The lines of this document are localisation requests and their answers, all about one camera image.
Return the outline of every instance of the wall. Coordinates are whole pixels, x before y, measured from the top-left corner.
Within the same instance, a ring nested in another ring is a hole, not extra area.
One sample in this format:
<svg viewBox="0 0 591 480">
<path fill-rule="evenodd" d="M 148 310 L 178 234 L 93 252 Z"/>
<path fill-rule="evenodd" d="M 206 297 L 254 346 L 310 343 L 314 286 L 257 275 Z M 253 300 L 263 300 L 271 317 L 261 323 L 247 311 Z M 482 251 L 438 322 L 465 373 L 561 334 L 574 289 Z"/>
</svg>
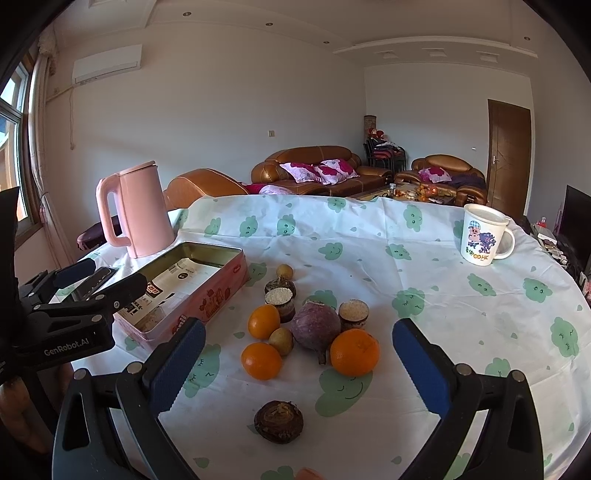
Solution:
<svg viewBox="0 0 591 480">
<path fill-rule="evenodd" d="M 98 180 L 144 161 L 157 161 L 163 186 L 200 167 L 249 183 L 252 167 L 283 148 L 362 153 L 362 68 L 257 30 L 160 24 L 98 37 L 60 53 L 48 95 L 70 84 L 75 59 L 137 43 L 140 70 L 73 90 L 73 150 L 70 92 L 47 105 L 49 189 L 73 250 L 98 221 Z"/>
<path fill-rule="evenodd" d="M 35 232 L 14 252 L 14 271 L 19 285 L 43 270 L 51 271 L 56 268 L 43 229 Z"/>
<path fill-rule="evenodd" d="M 528 108 L 534 118 L 530 79 L 486 67 L 452 63 L 367 67 L 365 89 L 368 115 L 378 117 L 379 129 L 407 151 L 409 160 L 445 153 L 463 158 L 485 175 L 488 99 Z"/>
<path fill-rule="evenodd" d="M 591 195 L 591 83 L 558 34 L 530 15 L 540 72 L 532 79 L 537 140 L 528 217 L 545 216 L 552 228 L 567 184 Z"/>
</svg>

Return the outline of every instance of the orange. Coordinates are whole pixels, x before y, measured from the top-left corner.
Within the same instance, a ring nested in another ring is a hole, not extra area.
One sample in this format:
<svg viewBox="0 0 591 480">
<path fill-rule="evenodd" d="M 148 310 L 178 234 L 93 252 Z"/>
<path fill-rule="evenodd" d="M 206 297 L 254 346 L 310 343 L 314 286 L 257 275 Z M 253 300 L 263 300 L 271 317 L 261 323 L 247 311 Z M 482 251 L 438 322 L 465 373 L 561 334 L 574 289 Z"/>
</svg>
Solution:
<svg viewBox="0 0 591 480">
<path fill-rule="evenodd" d="M 379 343 L 365 330 L 341 333 L 330 346 L 333 368 L 347 377 L 361 377 L 371 372 L 379 360 Z"/>
<path fill-rule="evenodd" d="M 268 343 L 251 343 L 240 357 L 246 373 L 257 380 L 270 380 L 281 370 L 281 355 Z"/>
<path fill-rule="evenodd" d="M 268 340 L 280 326 L 279 310 L 274 305 L 258 307 L 248 319 L 248 333 L 257 340 Z"/>
</svg>

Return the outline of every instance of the blue gripper pad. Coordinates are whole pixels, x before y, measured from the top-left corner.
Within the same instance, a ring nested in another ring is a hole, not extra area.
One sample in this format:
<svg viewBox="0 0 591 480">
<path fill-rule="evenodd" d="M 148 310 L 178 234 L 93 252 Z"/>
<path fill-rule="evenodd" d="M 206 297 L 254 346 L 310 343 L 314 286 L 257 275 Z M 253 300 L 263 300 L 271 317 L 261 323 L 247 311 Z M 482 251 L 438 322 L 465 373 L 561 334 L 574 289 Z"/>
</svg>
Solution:
<svg viewBox="0 0 591 480">
<path fill-rule="evenodd" d="M 170 410 L 184 381 L 205 347 L 205 325 L 188 318 L 167 342 L 158 345 L 145 362 L 142 378 L 154 416 Z"/>
<path fill-rule="evenodd" d="M 394 323 L 392 344 L 427 409 L 443 419 L 452 404 L 450 382 L 436 364 L 437 359 L 431 357 L 435 346 L 411 319 Z"/>
</svg>

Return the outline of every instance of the floral pillow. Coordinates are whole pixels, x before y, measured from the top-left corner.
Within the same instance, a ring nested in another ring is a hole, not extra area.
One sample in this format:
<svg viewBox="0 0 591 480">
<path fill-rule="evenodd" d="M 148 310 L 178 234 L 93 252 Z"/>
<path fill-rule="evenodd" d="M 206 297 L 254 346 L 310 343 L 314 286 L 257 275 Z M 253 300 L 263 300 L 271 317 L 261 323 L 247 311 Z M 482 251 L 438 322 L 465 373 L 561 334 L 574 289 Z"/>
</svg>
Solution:
<svg viewBox="0 0 591 480">
<path fill-rule="evenodd" d="M 285 187 L 280 187 L 279 185 L 265 185 L 263 188 L 259 190 L 261 195 L 293 195 L 294 193 L 286 189 Z"/>
<path fill-rule="evenodd" d="M 335 160 L 324 160 L 323 162 L 320 162 L 320 165 L 324 165 L 325 167 L 335 169 L 341 175 L 343 175 L 345 179 L 353 179 L 355 177 L 359 177 L 359 175 L 353 169 L 353 167 L 342 158 L 337 158 Z"/>
<path fill-rule="evenodd" d="M 430 181 L 431 183 L 438 183 L 440 181 L 451 181 L 452 177 L 448 172 L 441 167 L 429 167 L 418 171 L 418 176 L 422 181 Z"/>
<path fill-rule="evenodd" d="M 335 185 L 347 179 L 347 177 L 343 175 L 341 172 L 339 172 L 337 169 L 327 167 L 323 164 L 316 165 L 314 169 L 320 176 L 322 185 Z"/>
<path fill-rule="evenodd" d="M 304 183 L 306 181 L 317 181 L 322 183 L 318 172 L 312 165 L 306 165 L 305 163 L 281 163 L 279 165 L 283 170 L 289 173 L 296 183 Z"/>
<path fill-rule="evenodd" d="M 251 183 L 250 185 L 242 184 L 242 186 L 244 188 L 246 188 L 246 191 L 251 195 L 256 195 L 257 193 L 259 193 L 261 191 L 261 188 L 263 188 L 265 185 L 267 185 L 267 184 L 266 183 Z"/>
</svg>

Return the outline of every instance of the tablecloth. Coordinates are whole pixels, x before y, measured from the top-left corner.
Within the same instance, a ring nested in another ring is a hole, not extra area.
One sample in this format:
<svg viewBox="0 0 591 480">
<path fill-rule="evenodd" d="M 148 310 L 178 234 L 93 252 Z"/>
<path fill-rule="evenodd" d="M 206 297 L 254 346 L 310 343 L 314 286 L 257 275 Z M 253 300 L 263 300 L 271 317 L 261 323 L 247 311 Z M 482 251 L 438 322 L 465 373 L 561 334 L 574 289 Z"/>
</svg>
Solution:
<svg viewBox="0 0 591 480">
<path fill-rule="evenodd" d="M 205 350 L 172 409 L 160 415 L 201 479 L 291 480 L 304 466 L 329 480 L 398 478 L 439 420 L 392 347 L 392 325 L 408 316 L 454 363 L 491 375 L 526 374 L 546 478 L 558 478 L 588 437 L 591 312 L 568 274 L 513 221 L 515 252 L 488 267 L 460 255 L 458 207 L 252 195 L 200 199 L 180 212 L 179 222 L 175 244 L 240 247 L 251 275 L 207 325 Z M 112 281 L 154 258 L 131 259 L 108 245 L 88 257 L 119 267 Z M 333 307 L 349 299 L 369 305 L 365 329 L 381 346 L 372 373 L 344 377 L 296 346 L 273 380 L 246 374 L 240 355 L 255 341 L 248 317 L 264 303 L 264 285 L 281 263 L 294 268 L 298 308 L 307 298 Z M 115 349 L 75 367 L 101 374 L 147 357 L 116 325 L 114 335 Z M 272 444 L 254 430 L 255 412 L 270 400 L 291 401 L 304 415 L 304 430 L 289 445 Z M 130 457 L 141 463 L 115 418 Z M 477 415 L 447 479 L 467 464 L 484 418 Z"/>
</svg>

